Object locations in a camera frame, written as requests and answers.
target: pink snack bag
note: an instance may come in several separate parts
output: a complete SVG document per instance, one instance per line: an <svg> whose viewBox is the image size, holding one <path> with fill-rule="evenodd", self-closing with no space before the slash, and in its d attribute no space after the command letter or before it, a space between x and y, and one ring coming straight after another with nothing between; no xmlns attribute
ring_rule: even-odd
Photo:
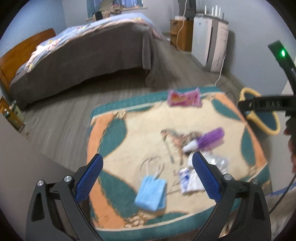
<svg viewBox="0 0 296 241"><path fill-rule="evenodd" d="M202 102L200 101L200 90L188 91L185 93L180 93L175 90L168 90L167 102L170 106L197 106L201 107Z"/></svg>

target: headboard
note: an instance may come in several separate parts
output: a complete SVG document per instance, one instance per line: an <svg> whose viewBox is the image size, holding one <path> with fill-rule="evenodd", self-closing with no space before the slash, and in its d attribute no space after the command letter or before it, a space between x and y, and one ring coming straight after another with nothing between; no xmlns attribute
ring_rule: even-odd
<svg viewBox="0 0 296 241"><path fill-rule="evenodd" d="M0 58L0 80L9 92L9 85L17 70L29 60L36 47L43 41L56 36L53 28L44 30L14 46Z"/></svg>

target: purple bottle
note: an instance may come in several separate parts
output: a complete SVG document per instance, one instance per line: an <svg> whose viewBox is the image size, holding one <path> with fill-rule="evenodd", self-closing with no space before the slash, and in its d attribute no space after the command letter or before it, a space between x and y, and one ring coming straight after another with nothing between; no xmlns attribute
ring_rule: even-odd
<svg viewBox="0 0 296 241"><path fill-rule="evenodd" d="M203 149L208 145L211 145L216 141L221 140L224 137L224 135L225 135L224 130L221 127L219 127L191 141L187 146L182 148L182 151L186 153L186 152L195 151L197 149Z"/></svg>

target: wooden nightstand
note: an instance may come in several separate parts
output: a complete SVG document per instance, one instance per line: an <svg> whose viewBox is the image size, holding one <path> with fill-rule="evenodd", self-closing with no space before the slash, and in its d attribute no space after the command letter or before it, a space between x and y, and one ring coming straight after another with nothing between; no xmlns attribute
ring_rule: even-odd
<svg viewBox="0 0 296 241"><path fill-rule="evenodd" d="M20 121L19 118L17 118L17 116L13 113L12 110L9 109L9 104L6 102L3 96L0 97L0 112L4 116L8 116L6 119L17 130L19 130L23 126L24 123Z"/></svg>
<svg viewBox="0 0 296 241"><path fill-rule="evenodd" d="M183 25L182 20L170 20L170 43L176 47L177 34ZM178 47L186 52L191 52L193 35L193 22L184 21L184 26L179 33Z"/></svg>

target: patterned rug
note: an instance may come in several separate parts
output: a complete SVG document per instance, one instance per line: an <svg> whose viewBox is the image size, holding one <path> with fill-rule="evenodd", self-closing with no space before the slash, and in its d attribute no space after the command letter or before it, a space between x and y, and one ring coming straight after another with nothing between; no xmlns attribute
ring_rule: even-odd
<svg viewBox="0 0 296 241"><path fill-rule="evenodd" d="M219 89L200 90L202 108L169 107L167 92L158 92L93 110L87 162L100 153L104 168L89 195L91 218L105 241L154 240L203 226L215 202L206 192L180 193L176 174L186 167L187 157L180 154L174 143L181 134L205 133L223 127L223 144L212 152L230 160L228 173L237 180L256 177L263 190L271 189L261 146L239 110ZM166 143L161 132L168 136ZM145 170L139 171L139 167L151 156L158 156L165 163L160 178L167 180L166 208L156 213L145 212L134 204L145 176Z"/></svg>

